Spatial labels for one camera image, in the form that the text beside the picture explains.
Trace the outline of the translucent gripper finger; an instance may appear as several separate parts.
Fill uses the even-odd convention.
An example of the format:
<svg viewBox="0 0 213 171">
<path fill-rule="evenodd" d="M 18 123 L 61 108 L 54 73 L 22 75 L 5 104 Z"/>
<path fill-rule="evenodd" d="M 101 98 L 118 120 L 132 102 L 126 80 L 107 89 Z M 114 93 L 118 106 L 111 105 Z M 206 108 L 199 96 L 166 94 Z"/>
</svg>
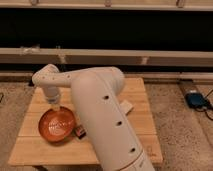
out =
<svg viewBox="0 0 213 171">
<path fill-rule="evenodd" d="M 55 112 L 60 111 L 60 105 L 59 104 L 52 104 L 51 109 Z"/>
</svg>

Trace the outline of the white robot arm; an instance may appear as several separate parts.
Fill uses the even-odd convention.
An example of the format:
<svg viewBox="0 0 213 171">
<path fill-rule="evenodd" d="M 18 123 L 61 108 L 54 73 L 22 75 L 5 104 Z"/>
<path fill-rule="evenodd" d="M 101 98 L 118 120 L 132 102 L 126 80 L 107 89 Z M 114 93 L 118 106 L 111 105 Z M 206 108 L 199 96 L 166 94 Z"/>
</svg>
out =
<svg viewBox="0 0 213 171">
<path fill-rule="evenodd" d="M 104 171 L 155 171 L 129 123 L 117 95 L 125 85 L 116 67 L 94 67 L 61 72 L 53 64 L 37 71 L 32 81 L 51 103 L 59 89 L 71 89 L 71 98 Z"/>
</svg>

